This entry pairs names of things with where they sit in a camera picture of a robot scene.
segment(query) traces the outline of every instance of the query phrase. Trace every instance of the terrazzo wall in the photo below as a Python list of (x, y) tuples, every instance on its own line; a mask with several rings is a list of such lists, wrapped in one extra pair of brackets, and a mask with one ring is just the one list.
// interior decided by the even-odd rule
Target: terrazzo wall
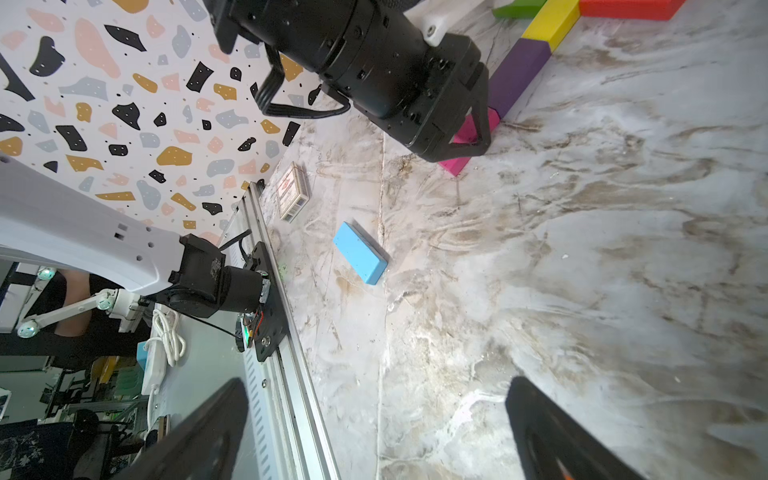
[[(222, 53), (201, 0), (3, 7), (0, 151), (147, 225), (216, 243), (300, 128), (261, 114), (263, 45)], [(283, 66), (276, 101), (311, 104), (317, 76)]]

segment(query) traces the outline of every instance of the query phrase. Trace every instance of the purple block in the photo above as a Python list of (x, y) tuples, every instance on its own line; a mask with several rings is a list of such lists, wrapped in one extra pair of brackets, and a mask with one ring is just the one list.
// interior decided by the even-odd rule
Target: purple block
[(549, 43), (520, 38), (488, 80), (488, 106), (504, 116), (520, 98), (551, 52)]

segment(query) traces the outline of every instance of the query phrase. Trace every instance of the red block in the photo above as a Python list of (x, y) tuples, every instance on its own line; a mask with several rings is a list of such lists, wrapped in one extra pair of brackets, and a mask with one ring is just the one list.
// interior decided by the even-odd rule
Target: red block
[(634, 18), (666, 21), (685, 0), (580, 0), (582, 17)]
[[(488, 107), (488, 126), (491, 131), (495, 130), (498, 124), (501, 122), (498, 113), (493, 108)], [(464, 124), (453, 136), (453, 143), (456, 144), (471, 144), (478, 139), (478, 132), (475, 129), (475, 121), (472, 120), (472, 115), (467, 115), (464, 119)], [(451, 160), (444, 160), (440, 162), (440, 166), (445, 168), (451, 175), (457, 177), (462, 172), (462, 169), (469, 162), (470, 157), (452, 158)]]

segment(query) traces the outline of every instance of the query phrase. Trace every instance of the blue block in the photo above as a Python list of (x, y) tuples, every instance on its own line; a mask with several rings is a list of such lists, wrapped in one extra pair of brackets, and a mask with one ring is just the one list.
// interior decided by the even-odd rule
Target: blue block
[(136, 345), (136, 362), (138, 362), (139, 366), (142, 370), (147, 370), (147, 350), (144, 349), (144, 344), (147, 342), (139, 342), (138, 345)]
[(384, 273), (386, 260), (371, 247), (362, 235), (355, 231), (352, 225), (347, 222), (342, 223), (336, 237), (333, 238), (333, 243), (360, 275), (363, 282), (376, 285), (379, 277)]

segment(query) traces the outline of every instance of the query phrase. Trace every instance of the black mounting plate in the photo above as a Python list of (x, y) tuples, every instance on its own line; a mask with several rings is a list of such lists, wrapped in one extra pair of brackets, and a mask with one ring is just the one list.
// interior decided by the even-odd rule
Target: black mounting plate
[[(288, 315), (283, 305), (283, 299), (280, 298), (280, 291), (277, 289), (279, 278), (272, 270), (272, 262), (266, 251), (264, 242), (257, 242), (250, 254), (250, 259), (245, 264), (246, 270), (266, 272), (270, 280), (270, 293), (264, 304), (264, 320), (259, 327), (260, 335), (253, 338), (251, 348), (256, 349), (256, 358), (263, 362), (274, 353), (277, 346), (288, 333)], [(262, 339), (269, 338), (267, 345), (262, 344)]]

